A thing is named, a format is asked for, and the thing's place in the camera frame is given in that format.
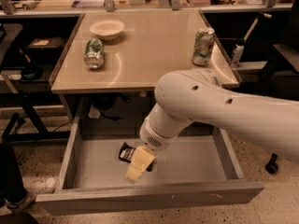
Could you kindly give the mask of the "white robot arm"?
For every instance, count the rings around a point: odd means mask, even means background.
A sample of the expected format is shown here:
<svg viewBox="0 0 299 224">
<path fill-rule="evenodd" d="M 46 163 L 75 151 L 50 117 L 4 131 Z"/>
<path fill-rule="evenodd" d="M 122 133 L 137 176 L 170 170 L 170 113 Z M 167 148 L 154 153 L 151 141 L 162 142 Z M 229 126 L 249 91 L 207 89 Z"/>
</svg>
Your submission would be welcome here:
<svg viewBox="0 0 299 224">
<path fill-rule="evenodd" d="M 229 91 L 215 73 L 199 68 L 163 75 L 154 90 L 156 104 L 145 117 L 125 175 L 135 183 L 187 127 L 202 122 L 237 134 L 289 161 L 299 162 L 299 103 Z"/>
</svg>

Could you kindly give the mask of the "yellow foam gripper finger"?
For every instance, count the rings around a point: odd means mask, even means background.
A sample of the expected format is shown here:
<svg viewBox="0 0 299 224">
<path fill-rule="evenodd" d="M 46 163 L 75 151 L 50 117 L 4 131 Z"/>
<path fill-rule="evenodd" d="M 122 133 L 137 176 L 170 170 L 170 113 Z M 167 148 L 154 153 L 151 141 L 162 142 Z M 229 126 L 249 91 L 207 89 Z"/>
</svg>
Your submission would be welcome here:
<svg viewBox="0 0 299 224">
<path fill-rule="evenodd" d="M 146 146 L 138 147 L 133 154 L 125 178 L 130 183 L 135 183 L 152 164 L 155 158 L 156 156 L 153 150 Z"/>
</svg>

